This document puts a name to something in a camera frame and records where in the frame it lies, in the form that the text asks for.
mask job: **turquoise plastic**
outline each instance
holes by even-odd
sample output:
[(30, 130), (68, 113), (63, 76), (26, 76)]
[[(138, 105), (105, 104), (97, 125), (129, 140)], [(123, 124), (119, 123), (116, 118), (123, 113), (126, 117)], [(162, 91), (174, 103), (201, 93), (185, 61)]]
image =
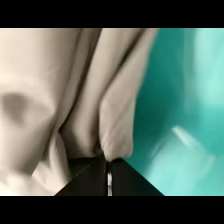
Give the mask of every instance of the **turquoise plastic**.
[(160, 29), (127, 161), (164, 195), (224, 195), (224, 29)]

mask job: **draped cloth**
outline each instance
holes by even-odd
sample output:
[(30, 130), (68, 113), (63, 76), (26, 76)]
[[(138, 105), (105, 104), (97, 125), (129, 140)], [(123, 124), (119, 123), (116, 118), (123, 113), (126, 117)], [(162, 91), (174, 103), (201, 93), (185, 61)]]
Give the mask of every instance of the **draped cloth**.
[(131, 155), (156, 31), (0, 29), (0, 195), (55, 195), (69, 159)]

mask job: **gray fabric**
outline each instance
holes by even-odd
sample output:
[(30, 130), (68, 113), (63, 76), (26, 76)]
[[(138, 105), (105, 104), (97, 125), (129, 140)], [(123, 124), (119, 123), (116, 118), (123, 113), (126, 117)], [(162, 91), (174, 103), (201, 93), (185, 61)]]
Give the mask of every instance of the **gray fabric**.
[(54, 195), (68, 158), (132, 152), (156, 29), (0, 29), (0, 195)]

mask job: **black object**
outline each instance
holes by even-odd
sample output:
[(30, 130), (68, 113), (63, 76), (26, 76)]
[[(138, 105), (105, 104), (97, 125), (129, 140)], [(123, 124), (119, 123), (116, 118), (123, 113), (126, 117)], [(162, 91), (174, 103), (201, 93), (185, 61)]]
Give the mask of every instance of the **black object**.
[(163, 196), (128, 163), (118, 159), (108, 164), (101, 155), (95, 159), (70, 162), (72, 181), (56, 196), (107, 196), (107, 172), (112, 172), (113, 196)]

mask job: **teal wall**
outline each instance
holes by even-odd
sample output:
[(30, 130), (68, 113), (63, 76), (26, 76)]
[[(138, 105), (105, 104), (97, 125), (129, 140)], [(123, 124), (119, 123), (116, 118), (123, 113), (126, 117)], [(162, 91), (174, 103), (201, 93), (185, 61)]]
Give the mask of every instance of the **teal wall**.
[(224, 195), (224, 29), (160, 29), (127, 161), (165, 195)]

